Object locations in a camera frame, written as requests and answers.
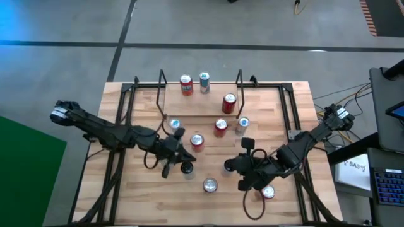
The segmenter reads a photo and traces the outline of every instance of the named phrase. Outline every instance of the gray floor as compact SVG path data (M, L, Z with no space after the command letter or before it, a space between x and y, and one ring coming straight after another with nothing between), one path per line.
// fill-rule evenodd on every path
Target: gray floor
M370 35L359 0L311 0L300 15L277 0L139 0L126 42L176 44L403 47L404 39ZM1 1L0 40L118 42L130 0ZM44 225L68 220L88 143L78 129L52 124L55 102L76 100L96 113L115 48L0 45L0 115L68 142ZM313 97L368 81L371 67L391 66L402 53L124 49L114 81L167 79L208 71L232 81L238 69L262 81L309 81ZM329 105L355 90L316 100ZM353 131L376 131L372 97ZM348 110L358 113L351 104ZM367 198L338 193L344 220L370 218Z

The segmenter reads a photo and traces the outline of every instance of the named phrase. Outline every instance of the wooden table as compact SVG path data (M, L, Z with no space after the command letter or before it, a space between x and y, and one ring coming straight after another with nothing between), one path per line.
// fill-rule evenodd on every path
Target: wooden table
M99 117L111 122L115 121L121 85L122 83L105 85ZM318 125L309 84L293 82L293 86L302 129L309 131ZM136 90L133 125L152 129L158 127L161 115L155 105L156 95L155 88ZM164 100L164 89L161 95L161 100ZM242 115L251 120L245 136L254 138L256 148L263 148L268 153L285 144L287 136L278 90L244 88L244 96L246 104ZM171 170L168 179L164 179L161 177L160 166L154 170L147 170L143 166L144 151L138 148L127 150L116 224L301 224L293 176L286 179L279 177L272 181L276 196L266 202L264 216L258 221L248 219L242 208L243 192L237 190L237 182L241 177L237 173L230 178L224 178L220 174L226 159L245 152L241 148L241 138L237 137L233 131L235 117L229 118L230 130L222 139L213 136L213 123L216 118L180 117L186 129L184 146L197 158L194 162L196 177L192 180L183 178L179 165ZM195 132L202 133L205 137L206 147L202 153L194 153L191 150L189 138ZM99 144L92 144L89 155L100 149ZM87 161L73 220L83 217L100 195L107 157L108 152L104 151ZM316 193L333 215L341 219L326 153L313 149L309 153L308 160ZM149 165L152 164L154 158L150 156L148 162ZM203 192L202 182L206 177L214 177L218 181L218 190L214 194ZM304 193L308 216L312 220L309 197L306 192ZM107 201L106 218L109 215L109 203L110 198ZM262 204L255 198L254 193L249 193L246 204L252 216L260 213Z

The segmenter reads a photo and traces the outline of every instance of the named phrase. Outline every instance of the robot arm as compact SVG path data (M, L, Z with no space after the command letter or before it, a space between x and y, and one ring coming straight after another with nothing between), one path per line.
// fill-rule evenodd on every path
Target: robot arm
M103 148L108 150L134 148L152 153L158 160L168 160L162 176L167 178L170 166L183 161L196 161L181 143L185 129L178 129L174 135L169 134L160 139L157 131L140 125L115 125L107 120L92 115L71 101L57 101L55 109L50 115L51 121L63 126L75 126L86 134L84 138L90 140L96 137Z
M243 179L239 181L238 189L247 191L253 187L256 190L261 190L275 177L286 178L291 174L300 172L302 162L318 142L333 131L349 130L354 124L354 119L355 117L342 106L332 104L325 108L324 119L321 124L310 132L301 132L294 141L280 146L269 156L264 150L255 149L251 155L241 153L234 159L230 159L232 169L243 176ZM265 154L264 158L254 157L254 154L259 151Z

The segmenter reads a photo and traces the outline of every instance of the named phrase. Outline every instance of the green mat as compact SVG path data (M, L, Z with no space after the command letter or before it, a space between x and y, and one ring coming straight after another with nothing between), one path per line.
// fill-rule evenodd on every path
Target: green mat
M42 226L65 147L60 139L0 117L1 226Z

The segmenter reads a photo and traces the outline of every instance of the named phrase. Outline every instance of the metal frame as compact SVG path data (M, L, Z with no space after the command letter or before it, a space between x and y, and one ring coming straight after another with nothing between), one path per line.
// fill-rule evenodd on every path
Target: metal frame
M243 82L242 71L240 69L237 74L235 83L237 85L237 88L241 89L242 104L241 104L239 113L237 114L236 118L240 117L242 109L244 108L244 104L245 104L244 88L277 88L279 91L279 95L280 95L280 103L281 103L281 107L282 107L283 120L285 123L285 130L286 130L286 133L288 134L288 141L291 141L292 139L289 138L289 134L290 134L290 131L292 131L292 127L291 127L290 119L289 119L289 115L288 115L285 92L288 92L288 95L290 98L292 115L293 115L293 118L295 121L295 129L301 130L299 114L297 111L292 83L258 83L255 76L251 76L250 82L252 82L252 83L245 84ZM124 117L122 117L122 111L124 109L123 108L124 101L125 101L126 93L128 91L130 91L128 110L125 114L125 118L126 118L125 124L131 125L133 103L134 103L134 98L135 98L134 94L136 92L136 89L138 89L138 88L157 88L156 105L157 105L160 113L162 115L164 115L164 112L159 104L159 101L160 101L160 89L165 88L166 84L167 84L167 79L166 79L165 74L162 69L160 70L160 74L158 77L158 83L139 83L139 79L137 77L135 77L134 83L122 84L121 95L119 97L119 104L118 104L118 108L117 108L116 124L120 124L122 119L124 118ZM113 174L113 176L111 177L112 165L114 163L114 156L116 153L120 154L119 161L118 161L116 171ZM78 189L76 192L76 197L74 198L73 206L71 209L71 214L70 214L69 222L68 222L69 224L63 225L63 226L114 226L125 154L126 154L125 149L122 149L120 151L111 151L109 153L107 169L106 169L105 178L104 178L103 190L102 190L100 197L94 203L94 206L89 210L88 214L90 213L90 215L87 214L86 215L87 217L82 219L84 222L72 223L73 214L74 214L74 210L76 208L78 194L79 194L80 187L81 187L81 180L83 178L86 163L84 164L83 171L81 173L81 180L80 180L80 183L79 183L79 186L78 186ZM307 180L307 183L312 187L312 178L311 178L311 174L310 174L309 163L307 160L306 160L306 163L304 166L305 166L305 168L304 168L305 179ZM295 186L296 186L296 191L297 191L297 198L299 201L299 209L300 209L300 215L302 217L302 222L303 222L303 224L311 223L311 221L309 221L307 218L306 203L304 200L302 186L296 178L295 178ZM109 219L107 221L104 221L105 202L106 202L106 198L107 198L109 192L112 190L112 188L114 188L114 192L113 192L113 196L112 196ZM318 223L320 221L318 209L314 205L311 198L310 198L310 200L311 200L311 207L312 207L312 211L313 211L314 223ZM98 212L97 222L91 223L93 217L95 216L95 214L97 212Z

